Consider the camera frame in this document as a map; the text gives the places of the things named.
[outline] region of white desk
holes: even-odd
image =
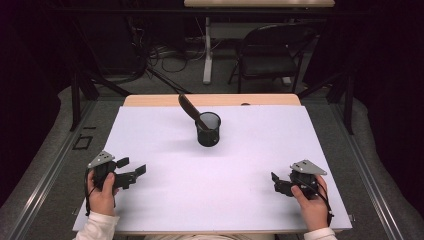
[[[201,8],[214,8],[214,7],[272,7],[272,8],[322,8],[322,7],[333,7],[334,0],[185,0],[184,5],[186,7],[201,7]],[[250,30],[252,30],[252,24],[250,27],[242,26],[241,30],[234,30],[234,26],[230,30],[229,34],[236,32],[236,37],[242,38]],[[253,25],[253,28],[260,27],[260,25]],[[212,26],[210,18],[206,17],[205,26],[205,39],[206,39],[206,59],[205,69],[203,73],[203,83],[211,83],[212,74],[212,51],[211,51],[211,38],[214,34],[211,32]],[[222,31],[218,33],[217,37],[223,37]]]
[[[275,192],[271,180],[271,172],[288,179],[289,166],[305,158],[328,172],[324,178],[335,215],[331,227],[352,227],[309,116],[295,95],[187,95],[196,105],[214,105],[198,108],[222,119],[221,139],[211,148],[197,142],[194,121],[175,106],[177,95],[140,97],[129,97],[120,108],[105,146],[117,159],[130,158],[117,172],[147,164],[146,174],[116,196],[121,216],[117,233],[306,231],[296,200]],[[146,106],[161,98],[166,107]],[[292,105],[272,105],[284,104],[284,99]],[[137,102],[144,106],[131,107]],[[240,102],[261,105],[224,106]],[[84,206],[74,231],[87,220]]]

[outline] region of dark blade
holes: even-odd
[[[203,130],[209,130],[208,126],[200,119],[200,112],[193,106],[193,104],[187,99],[184,94],[178,96],[178,102],[184,111],[195,121],[198,122],[199,126]]]

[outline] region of white sleeve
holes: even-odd
[[[119,217],[90,212],[84,228],[77,233],[75,240],[111,240]]]
[[[337,240],[336,234],[331,228],[321,228],[303,235],[305,240]]]

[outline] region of person's left hand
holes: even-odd
[[[90,194],[90,207],[91,211],[108,216],[115,216],[115,199],[114,195],[118,189],[113,190],[113,183],[115,182],[115,175],[109,173],[103,183],[103,190],[95,188],[93,183],[94,171],[88,174],[87,187]]]

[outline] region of table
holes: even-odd
[[[184,0],[186,7],[194,8],[231,8],[231,7],[246,7],[246,8],[324,8],[333,7],[334,0]],[[223,27],[224,31],[228,31],[228,34],[220,33],[217,37],[231,38],[235,36],[237,38],[243,38],[250,30],[255,27],[260,27],[257,24],[242,24],[241,28],[235,29],[234,26],[231,29]],[[212,74],[212,51],[211,51],[211,38],[214,37],[212,31],[212,23],[209,17],[206,17],[205,24],[205,41],[206,41],[206,58],[205,58],[205,70],[203,73],[203,83],[211,83]]]
[[[220,115],[221,139],[216,146],[197,143],[194,121],[178,106],[177,95],[129,96],[120,108],[105,150],[116,159],[130,158],[130,164],[116,172],[143,164],[147,172],[116,196],[121,216],[117,233],[304,232],[296,200],[276,193],[271,180],[271,171],[288,179],[289,165],[304,158],[328,172],[325,180],[335,214],[331,227],[336,231],[352,227],[296,95],[187,97],[200,111]],[[74,231],[86,222],[84,206]]]

